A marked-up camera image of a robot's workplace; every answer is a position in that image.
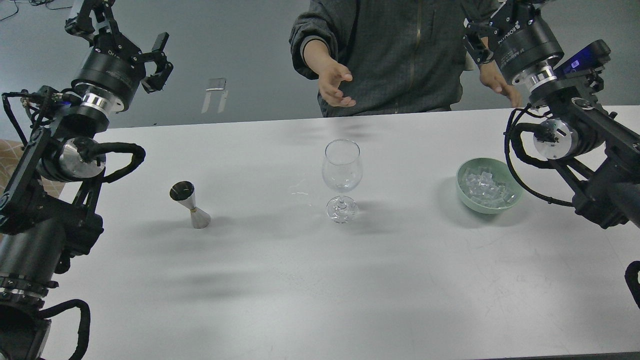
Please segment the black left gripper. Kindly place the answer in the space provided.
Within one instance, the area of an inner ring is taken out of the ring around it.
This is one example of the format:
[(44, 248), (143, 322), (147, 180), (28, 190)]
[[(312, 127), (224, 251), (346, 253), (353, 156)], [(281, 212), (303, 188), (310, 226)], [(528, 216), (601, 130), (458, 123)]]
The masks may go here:
[[(96, 47), (71, 82), (73, 91), (81, 95), (90, 85), (101, 88), (119, 100), (118, 111), (124, 112), (130, 109), (140, 84), (147, 94), (162, 91), (174, 67), (164, 52), (170, 37), (167, 32), (157, 35), (150, 52), (142, 53), (135, 44), (122, 45), (122, 34), (112, 10), (114, 4), (114, 0), (75, 0), (65, 21), (65, 31)], [(146, 63), (156, 66), (148, 76)]]

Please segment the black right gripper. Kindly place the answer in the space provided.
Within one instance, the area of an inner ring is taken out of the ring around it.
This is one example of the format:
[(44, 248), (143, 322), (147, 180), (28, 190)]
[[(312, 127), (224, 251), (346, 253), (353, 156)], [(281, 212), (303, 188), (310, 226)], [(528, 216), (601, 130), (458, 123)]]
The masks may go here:
[[(468, 21), (462, 39), (477, 65), (493, 59), (508, 84), (537, 64), (555, 66), (564, 52), (547, 23), (538, 16), (542, 0), (505, 0), (489, 22)], [(488, 39), (489, 46), (483, 42)]]

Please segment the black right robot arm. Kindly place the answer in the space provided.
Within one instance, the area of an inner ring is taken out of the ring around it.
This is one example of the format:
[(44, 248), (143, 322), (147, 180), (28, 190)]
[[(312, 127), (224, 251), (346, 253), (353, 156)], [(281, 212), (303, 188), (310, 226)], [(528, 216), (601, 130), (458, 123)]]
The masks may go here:
[[(478, 65), (494, 62), (510, 85), (529, 91), (510, 112), (503, 132), (507, 168), (528, 193), (571, 207), (601, 228), (640, 222), (639, 135), (607, 112), (596, 93), (611, 50), (601, 39), (564, 60), (542, 19), (541, 0), (506, 0), (487, 19), (464, 5), (463, 40)], [(538, 193), (516, 173), (511, 154), (537, 169), (556, 171), (573, 191), (567, 202)]]

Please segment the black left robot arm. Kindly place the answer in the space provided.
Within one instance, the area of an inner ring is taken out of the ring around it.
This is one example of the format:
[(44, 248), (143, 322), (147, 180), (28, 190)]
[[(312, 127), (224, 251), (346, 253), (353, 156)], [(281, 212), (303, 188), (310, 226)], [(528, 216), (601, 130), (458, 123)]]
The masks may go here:
[(1, 358), (39, 360), (53, 317), (78, 309), (80, 320), (72, 360), (86, 354), (90, 308), (67, 300), (44, 308), (58, 283), (55, 274), (71, 259), (87, 255), (103, 233), (96, 214), (99, 193), (132, 173), (146, 151), (124, 142), (99, 143), (112, 113), (125, 112), (139, 86), (161, 91), (173, 64), (158, 35), (143, 52), (118, 28), (112, 0), (77, 0), (65, 23), (68, 34), (87, 40), (87, 55), (69, 88), (1, 96), (7, 118), (17, 130), (23, 154), (1, 194)]

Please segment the person's left hand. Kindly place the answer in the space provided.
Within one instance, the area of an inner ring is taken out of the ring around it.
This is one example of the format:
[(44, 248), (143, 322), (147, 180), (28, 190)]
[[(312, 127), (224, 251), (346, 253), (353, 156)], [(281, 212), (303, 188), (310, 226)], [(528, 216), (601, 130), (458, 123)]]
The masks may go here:
[(509, 100), (512, 109), (521, 107), (521, 92), (515, 86), (507, 83), (494, 61), (480, 64), (478, 70), (480, 72), (479, 80), (485, 87), (496, 94), (505, 96)]

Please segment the person's right hand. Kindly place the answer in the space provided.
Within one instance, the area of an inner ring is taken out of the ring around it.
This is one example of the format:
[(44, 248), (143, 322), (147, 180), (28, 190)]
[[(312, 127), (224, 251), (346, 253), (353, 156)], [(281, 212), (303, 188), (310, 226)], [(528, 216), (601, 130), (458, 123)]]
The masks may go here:
[(318, 73), (319, 93), (331, 107), (354, 107), (357, 104), (356, 100), (340, 89), (343, 82), (352, 82), (352, 80), (354, 77), (350, 70), (343, 64), (332, 60)]

